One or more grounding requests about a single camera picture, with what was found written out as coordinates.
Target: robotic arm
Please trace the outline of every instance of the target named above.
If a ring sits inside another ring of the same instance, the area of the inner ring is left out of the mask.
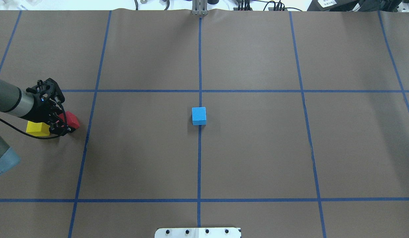
[[[37,85],[25,91],[0,80],[0,111],[31,122],[44,122],[50,126],[50,133],[56,134],[56,137],[72,133],[78,128],[78,121],[73,114],[70,114],[72,123],[68,123],[69,113],[66,113],[62,106],[64,101],[61,89],[51,78],[46,81],[39,80]],[[0,175],[17,165],[19,161],[18,155],[0,136]]]

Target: white metal plate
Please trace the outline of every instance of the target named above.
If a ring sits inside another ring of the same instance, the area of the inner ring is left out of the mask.
[[[241,238],[241,228],[161,228],[155,238]]]

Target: white label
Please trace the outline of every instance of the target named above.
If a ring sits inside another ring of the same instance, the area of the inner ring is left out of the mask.
[[[317,0],[317,2],[323,7],[327,8],[329,6],[335,5],[336,1],[335,0]]]

